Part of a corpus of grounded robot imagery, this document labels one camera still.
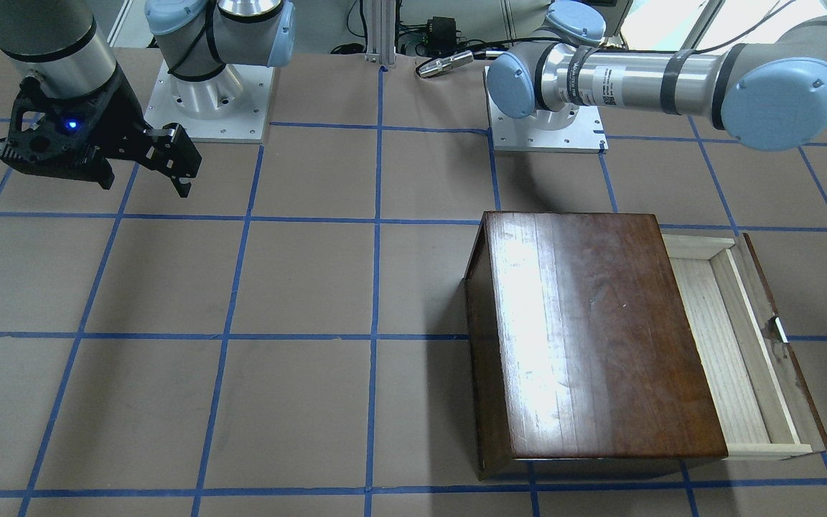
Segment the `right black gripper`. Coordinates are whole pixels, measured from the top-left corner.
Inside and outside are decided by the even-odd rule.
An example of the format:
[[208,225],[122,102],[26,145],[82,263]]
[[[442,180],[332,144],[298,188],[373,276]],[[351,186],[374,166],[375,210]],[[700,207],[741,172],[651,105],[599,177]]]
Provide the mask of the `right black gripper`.
[[95,124],[95,145],[105,157],[136,162],[170,179],[180,197],[188,197],[202,156],[184,125],[153,127],[125,73],[115,72],[105,84],[105,105]]

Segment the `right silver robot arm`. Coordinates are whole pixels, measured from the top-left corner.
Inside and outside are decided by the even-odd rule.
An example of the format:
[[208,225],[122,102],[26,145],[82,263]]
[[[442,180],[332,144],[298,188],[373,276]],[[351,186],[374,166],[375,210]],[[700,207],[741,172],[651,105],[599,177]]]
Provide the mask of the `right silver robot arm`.
[[[291,1],[148,1],[144,12],[188,117],[227,114],[242,101],[237,65],[283,67],[293,53]],[[200,152],[179,122],[149,124],[83,2],[0,1],[0,50],[22,75],[0,138],[7,166],[108,190],[111,160],[127,160],[188,196]]]

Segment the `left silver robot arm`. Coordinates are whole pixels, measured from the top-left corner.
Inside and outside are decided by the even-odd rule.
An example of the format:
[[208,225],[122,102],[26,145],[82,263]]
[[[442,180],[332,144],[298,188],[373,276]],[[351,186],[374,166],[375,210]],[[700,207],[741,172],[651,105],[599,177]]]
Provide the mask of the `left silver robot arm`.
[[539,29],[489,66],[485,85],[503,115],[611,107],[702,116],[748,148],[778,152],[827,129],[827,16],[776,42],[722,53],[617,52],[601,47],[604,19],[581,2],[555,1]]

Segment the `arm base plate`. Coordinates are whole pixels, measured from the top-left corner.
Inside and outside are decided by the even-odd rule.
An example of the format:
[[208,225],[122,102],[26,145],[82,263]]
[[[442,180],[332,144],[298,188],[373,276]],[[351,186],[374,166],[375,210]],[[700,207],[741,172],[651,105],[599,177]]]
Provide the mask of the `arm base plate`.
[[598,108],[535,109],[531,77],[514,65],[485,68],[492,149],[497,152],[604,153]]
[[227,65],[216,78],[187,82],[170,75],[162,62],[145,121],[155,128],[177,122],[194,143],[262,144],[276,71]]

